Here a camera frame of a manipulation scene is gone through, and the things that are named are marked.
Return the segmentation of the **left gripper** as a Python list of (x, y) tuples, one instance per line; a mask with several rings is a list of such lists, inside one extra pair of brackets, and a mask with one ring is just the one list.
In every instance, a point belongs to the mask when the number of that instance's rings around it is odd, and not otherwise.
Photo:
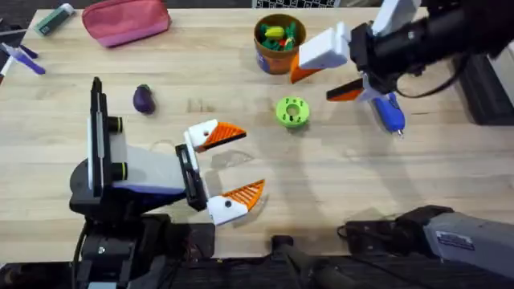
[(246, 136), (235, 124), (208, 120), (187, 128), (186, 144), (166, 154), (128, 145), (122, 131), (109, 132), (88, 117), (88, 155), (70, 178), (70, 210), (96, 222), (128, 222), (185, 199), (194, 210), (207, 207), (216, 226), (244, 217), (261, 198), (265, 180), (207, 200), (188, 148), (201, 153)]

